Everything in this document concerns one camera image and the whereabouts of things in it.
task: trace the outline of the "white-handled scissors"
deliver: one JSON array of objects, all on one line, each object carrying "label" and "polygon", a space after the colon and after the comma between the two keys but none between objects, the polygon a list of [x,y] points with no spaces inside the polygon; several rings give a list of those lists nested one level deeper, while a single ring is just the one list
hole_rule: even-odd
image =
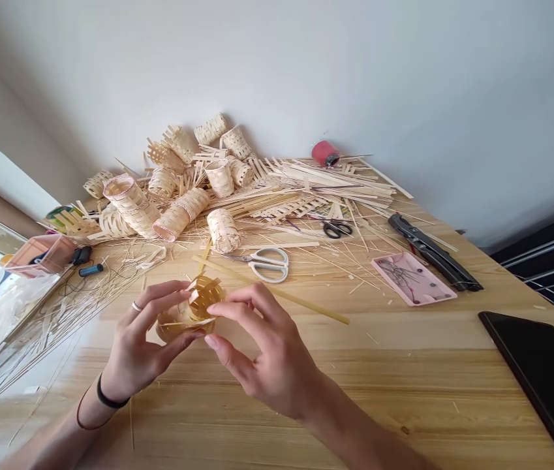
[{"label": "white-handled scissors", "polygon": [[[281,256],[281,259],[272,259],[272,258],[266,258],[263,257],[261,254],[267,254],[267,253],[277,253]],[[234,255],[225,255],[227,258],[231,258],[232,260],[236,261],[243,261],[249,263],[249,266],[255,273],[257,277],[259,277],[262,281],[265,281],[267,283],[271,284],[279,284],[283,281],[285,281],[285,278],[288,277],[288,271],[289,267],[288,264],[290,262],[288,258],[288,254],[279,248],[262,248],[261,250],[257,250],[254,253],[252,253],[250,256],[244,256],[244,257],[237,257]],[[266,277],[262,275],[257,269],[267,269],[271,271],[280,271],[283,276],[278,279],[270,279],[269,277]]]}]

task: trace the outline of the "scissors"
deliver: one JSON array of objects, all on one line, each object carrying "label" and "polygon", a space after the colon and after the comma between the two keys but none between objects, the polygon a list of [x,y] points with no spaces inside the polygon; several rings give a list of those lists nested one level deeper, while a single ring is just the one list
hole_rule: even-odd
[{"label": "scissors", "polygon": [[353,229],[350,225],[333,219],[324,221],[322,224],[322,231],[327,237],[333,239],[341,238],[342,234],[353,234]]},{"label": "scissors", "polygon": [[[281,259],[275,260],[272,258],[266,258],[261,255],[267,254],[267,253],[277,253],[281,256]],[[288,263],[290,260],[288,259],[288,254],[279,248],[262,248],[260,250],[255,251],[250,256],[244,256],[244,257],[237,257],[233,255],[225,255],[227,258],[231,258],[232,260],[236,261],[243,261],[249,263],[249,266],[255,273],[257,277],[259,277],[262,281],[265,281],[267,283],[271,284],[278,284],[285,281],[285,278],[288,277]],[[270,279],[269,277],[266,277],[262,275],[257,269],[267,269],[271,271],[280,271],[283,276],[278,279]]]}]

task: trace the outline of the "fingernail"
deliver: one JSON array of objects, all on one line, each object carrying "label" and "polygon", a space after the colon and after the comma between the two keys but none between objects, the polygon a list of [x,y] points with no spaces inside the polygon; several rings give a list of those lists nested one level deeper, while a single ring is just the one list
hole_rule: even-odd
[{"label": "fingernail", "polygon": [[205,337],[205,342],[207,343],[207,346],[212,348],[214,351],[218,349],[218,341],[216,341],[212,335],[207,335]]}]

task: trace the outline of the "wooden tabletop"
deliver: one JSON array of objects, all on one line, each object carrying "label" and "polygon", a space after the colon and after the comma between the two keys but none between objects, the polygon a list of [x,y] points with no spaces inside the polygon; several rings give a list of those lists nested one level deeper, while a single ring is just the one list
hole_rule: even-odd
[{"label": "wooden tabletop", "polygon": [[[288,249],[290,275],[281,285],[347,316],[344,325],[289,301],[283,305],[295,319],[318,367],[375,420],[444,469],[554,469],[554,443],[520,386],[496,350],[477,313],[490,310],[554,325],[554,307],[448,225],[412,202],[395,210],[434,222],[411,220],[459,248],[453,256],[485,287],[462,292],[456,300],[408,307],[380,280],[353,271],[378,286],[362,285],[349,275],[299,249]],[[385,226],[381,218],[375,219]],[[283,234],[284,242],[301,239]],[[391,251],[383,242],[367,238]],[[360,244],[357,238],[353,243]],[[175,250],[147,274],[147,284],[193,277],[193,255],[200,242]],[[367,243],[349,246],[362,266],[379,256]],[[335,244],[342,251],[344,246]],[[112,248],[97,248],[102,258]],[[308,249],[339,262],[330,251]],[[217,255],[209,258],[246,276],[250,269]],[[223,287],[242,285],[220,277]],[[41,426],[66,413],[103,368],[112,344],[115,321],[138,296],[141,282],[114,300],[74,340],[55,350],[0,397],[0,461]],[[245,353],[256,354],[252,339],[236,324],[221,319],[216,332]],[[39,392],[27,387],[49,386]],[[10,447],[9,441],[18,432]],[[339,461],[295,422],[248,398],[203,341],[197,341],[148,389],[122,409],[87,454],[83,468],[114,469],[333,469]]]}]

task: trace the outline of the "hand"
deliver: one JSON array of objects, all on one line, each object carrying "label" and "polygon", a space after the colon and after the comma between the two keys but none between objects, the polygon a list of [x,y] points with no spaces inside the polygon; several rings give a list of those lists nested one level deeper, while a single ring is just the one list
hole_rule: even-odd
[{"label": "hand", "polygon": [[316,367],[296,323],[261,283],[237,290],[227,300],[212,305],[208,312],[238,322],[257,342],[261,354],[251,361],[215,334],[207,335],[205,342],[247,395],[282,415],[303,420],[318,406],[329,379]]},{"label": "hand", "polygon": [[120,319],[100,379],[100,388],[107,398],[120,403],[145,389],[176,356],[205,334],[204,330],[188,329],[165,346],[146,341],[146,332],[157,315],[189,298],[190,293],[182,290],[188,285],[186,281],[169,281],[148,286],[135,301],[142,311],[131,307]]}]

